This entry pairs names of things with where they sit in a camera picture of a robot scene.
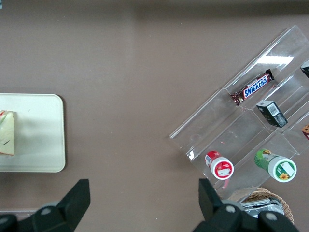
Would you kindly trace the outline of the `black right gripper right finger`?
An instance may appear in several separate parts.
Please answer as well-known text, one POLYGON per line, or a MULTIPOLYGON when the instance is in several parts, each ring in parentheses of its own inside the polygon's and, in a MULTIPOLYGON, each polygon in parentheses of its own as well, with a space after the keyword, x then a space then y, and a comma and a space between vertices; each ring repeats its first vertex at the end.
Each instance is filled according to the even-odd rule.
POLYGON ((223 203, 208 179, 198 182, 198 202, 204 220, 195 232, 258 232, 258 220, 238 206, 223 203))

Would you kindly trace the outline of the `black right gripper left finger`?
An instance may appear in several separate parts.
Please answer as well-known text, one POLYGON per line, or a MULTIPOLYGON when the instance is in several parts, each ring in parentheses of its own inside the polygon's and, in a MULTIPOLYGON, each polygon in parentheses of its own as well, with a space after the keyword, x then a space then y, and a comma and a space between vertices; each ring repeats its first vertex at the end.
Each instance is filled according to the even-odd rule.
POLYGON ((88 179, 80 179, 55 205, 40 208, 18 223, 19 232, 73 232, 90 206, 88 179))

